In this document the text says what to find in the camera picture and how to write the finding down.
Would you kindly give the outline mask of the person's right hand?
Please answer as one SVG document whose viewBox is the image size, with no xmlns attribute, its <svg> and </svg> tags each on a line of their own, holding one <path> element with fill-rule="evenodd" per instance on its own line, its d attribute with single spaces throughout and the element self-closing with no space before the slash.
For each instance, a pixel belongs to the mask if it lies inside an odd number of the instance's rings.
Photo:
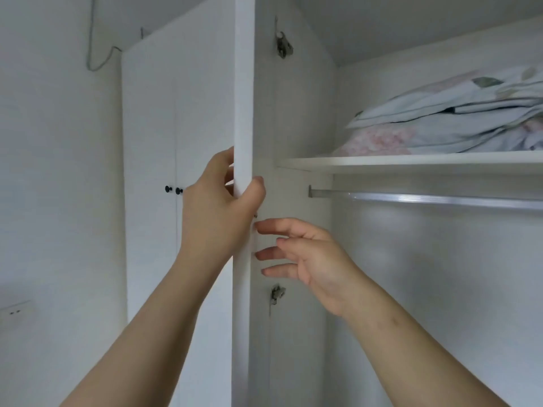
<svg viewBox="0 0 543 407">
<path fill-rule="evenodd" d="M 275 246 L 294 253 L 298 260 L 266 267 L 262 275 L 299 280 L 332 314 L 351 324 L 364 322 L 360 294 L 369 285 L 369 278 L 333 238 L 332 241 L 291 241 L 278 236 Z"/>
</svg>

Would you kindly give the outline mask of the person's left hand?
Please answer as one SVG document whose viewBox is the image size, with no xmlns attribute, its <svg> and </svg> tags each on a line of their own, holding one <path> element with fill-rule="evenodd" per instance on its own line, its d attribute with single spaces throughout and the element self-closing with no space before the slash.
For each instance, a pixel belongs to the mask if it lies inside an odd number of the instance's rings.
<svg viewBox="0 0 543 407">
<path fill-rule="evenodd" d="M 215 154 L 183 192 L 180 257 L 220 271 L 247 241 L 252 220 L 236 218 L 234 147 Z"/>
</svg>

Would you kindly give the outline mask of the white wardrobe door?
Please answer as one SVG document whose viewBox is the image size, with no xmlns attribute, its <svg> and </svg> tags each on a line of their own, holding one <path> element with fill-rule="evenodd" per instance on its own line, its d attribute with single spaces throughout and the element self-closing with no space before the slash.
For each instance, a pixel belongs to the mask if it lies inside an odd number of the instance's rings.
<svg viewBox="0 0 543 407">
<path fill-rule="evenodd" d="M 206 0 L 181 17 L 177 180 L 184 190 L 234 143 L 234 0 Z M 232 406 L 232 260 L 203 302 L 181 373 L 180 407 Z"/>
<path fill-rule="evenodd" d="M 126 293 L 131 321 L 174 260 L 176 200 L 166 34 L 156 31 L 122 56 Z"/>
<path fill-rule="evenodd" d="M 257 0 L 234 0 L 234 193 L 248 189 L 254 171 L 254 88 Z M 232 271 L 231 407 L 268 405 L 266 287 L 259 286 L 252 218 Z"/>
</svg>

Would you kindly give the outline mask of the person's left forearm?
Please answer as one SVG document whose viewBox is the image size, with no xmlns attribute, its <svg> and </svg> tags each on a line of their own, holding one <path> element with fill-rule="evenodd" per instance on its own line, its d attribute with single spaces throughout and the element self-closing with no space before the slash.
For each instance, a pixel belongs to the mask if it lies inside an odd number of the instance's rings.
<svg viewBox="0 0 543 407">
<path fill-rule="evenodd" d="M 59 407 L 167 407 L 203 301 L 233 254 L 182 248 L 132 321 Z"/>
</svg>

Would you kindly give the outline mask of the person's right forearm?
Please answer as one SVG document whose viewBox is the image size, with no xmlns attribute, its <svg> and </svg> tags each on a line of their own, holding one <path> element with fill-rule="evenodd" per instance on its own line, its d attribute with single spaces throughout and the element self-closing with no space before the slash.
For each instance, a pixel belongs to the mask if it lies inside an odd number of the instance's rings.
<svg viewBox="0 0 543 407">
<path fill-rule="evenodd" d="M 339 302 L 394 407 L 509 407 L 376 284 L 348 285 Z"/>
</svg>

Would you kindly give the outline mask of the metal door hinge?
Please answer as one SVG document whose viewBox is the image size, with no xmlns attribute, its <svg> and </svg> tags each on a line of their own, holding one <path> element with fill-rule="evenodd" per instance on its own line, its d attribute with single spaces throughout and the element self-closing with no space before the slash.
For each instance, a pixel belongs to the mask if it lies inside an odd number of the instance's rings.
<svg viewBox="0 0 543 407">
<path fill-rule="evenodd" d="M 282 59 L 286 59 L 294 53 L 294 48 L 287 39 L 285 33 L 279 29 L 279 18 L 275 15 L 274 20 L 275 46 L 277 55 Z"/>
<path fill-rule="evenodd" d="M 269 317 L 272 316 L 272 308 L 277 305 L 278 301 L 280 301 L 286 293 L 286 288 L 281 286 L 280 284 L 275 284 L 271 291 L 269 296 Z"/>
</svg>

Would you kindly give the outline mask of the white wardrobe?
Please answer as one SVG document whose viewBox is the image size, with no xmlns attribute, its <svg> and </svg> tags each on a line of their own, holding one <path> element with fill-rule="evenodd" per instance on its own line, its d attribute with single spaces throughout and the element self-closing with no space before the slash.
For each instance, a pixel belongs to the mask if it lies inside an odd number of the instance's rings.
<svg viewBox="0 0 543 407">
<path fill-rule="evenodd" d="M 294 1 L 257 0 L 256 8 L 254 171 L 267 188 L 258 218 L 293 216 L 331 230 L 365 272 L 507 403 L 543 407 L 543 212 L 308 197 L 311 185 L 543 200 L 543 175 L 334 175 L 276 166 L 279 159 L 328 157 L 346 141 L 355 110 L 469 70 L 542 62 L 543 10 L 337 69 Z M 180 20 L 190 11 L 159 29 L 167 36 L 173 88 L 176 185 L 177 74 L 188 40 Z M 284 60 L 276 52 L 275 15 L 294 48 Z"/>
</svg>

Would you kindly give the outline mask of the closed white wardrobe door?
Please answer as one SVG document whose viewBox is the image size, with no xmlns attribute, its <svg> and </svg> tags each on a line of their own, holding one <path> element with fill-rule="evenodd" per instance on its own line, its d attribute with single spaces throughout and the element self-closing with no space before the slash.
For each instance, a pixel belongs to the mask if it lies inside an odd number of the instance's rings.
<svg viewBox="0 0 543 407">
<path fill-rule="evenodd" d="M 166 34 L 156 31 L 122 56 L 126 293 L 131 321 L 174 260 L 176 200 Z"/>
<path fill-rule="evenodd" d="M 234 0 L 206 0 L 181 17 L 177 180 L 184 190 L 234 143 Z M 232 406 L 232 260 L 203 302 L 181 373 L 180 407 Z"/>
</svg>

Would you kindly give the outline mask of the pink floral folded bedding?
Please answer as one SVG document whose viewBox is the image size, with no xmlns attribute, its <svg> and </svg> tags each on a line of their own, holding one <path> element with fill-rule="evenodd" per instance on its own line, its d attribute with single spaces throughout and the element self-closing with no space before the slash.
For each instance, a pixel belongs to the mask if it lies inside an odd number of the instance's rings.
<svg viewBox="0 0 543 407">
<path fill-rule="evenodd" d="M 543 151 L 543 114 L 519 123 L 488 114 L 435 114 L 356 129 L 334 157 Z"/>
</svg>

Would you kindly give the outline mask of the white wardrobe shelf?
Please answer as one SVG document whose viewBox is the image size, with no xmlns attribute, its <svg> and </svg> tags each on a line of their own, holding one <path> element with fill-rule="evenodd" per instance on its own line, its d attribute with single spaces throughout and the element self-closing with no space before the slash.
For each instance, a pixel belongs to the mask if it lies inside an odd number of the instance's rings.
<svg viewBox="0 0 543 407">
<path fill-rule="evenodd" d="M 543 151 L 286 158 L 276 166 L 334 175 L 543 175 Z"/>
</svg>

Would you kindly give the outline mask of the light blue leaf-print folded bedding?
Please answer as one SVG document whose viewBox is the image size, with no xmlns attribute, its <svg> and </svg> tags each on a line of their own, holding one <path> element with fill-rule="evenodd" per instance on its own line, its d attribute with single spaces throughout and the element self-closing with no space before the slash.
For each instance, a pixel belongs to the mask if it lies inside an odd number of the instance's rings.
<svg viewBox="0 0 543 407">
<path fill-rule="evenodd" d="M 474 70 L 409 90 L 360 111 L 345 128 L 408 122 L 447 111 L 469 114 L 542 103 L 543 61 L 504 69 Z"/>
</svg>

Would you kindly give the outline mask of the silver clothes hanging rail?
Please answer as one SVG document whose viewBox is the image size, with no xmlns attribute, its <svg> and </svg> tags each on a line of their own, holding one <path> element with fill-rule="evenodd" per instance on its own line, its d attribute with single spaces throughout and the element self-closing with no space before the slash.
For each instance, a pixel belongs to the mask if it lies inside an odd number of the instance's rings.
<svg viewBox="0 0 543 407">
<path fill-rule="evenodd" d="M 342 198 L 358 202 L 381 202 L 413 205 L 445 205 L 454 207 L 477 207 L 518 211 L 543 212 L 543 200 L 518 198 L 482 198 L 471 196 L 442 196 L 421 194 L 400 194 L 387 192 L 343 191 L 308 189 L 309 198 Z"/>
</svg>

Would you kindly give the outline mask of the white wall socket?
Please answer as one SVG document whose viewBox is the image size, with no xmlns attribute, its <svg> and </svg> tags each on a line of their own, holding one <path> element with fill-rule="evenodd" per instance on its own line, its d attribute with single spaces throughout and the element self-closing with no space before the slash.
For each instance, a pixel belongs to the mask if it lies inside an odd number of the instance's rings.
<svg viewBox="0 0 543 407">
<path fill-rule="evenodd" d="M 34 302 L 24 301 L 9 307 L 0 308 L 0 333 L 21 327 L 34 312 Z"/>
</svg>

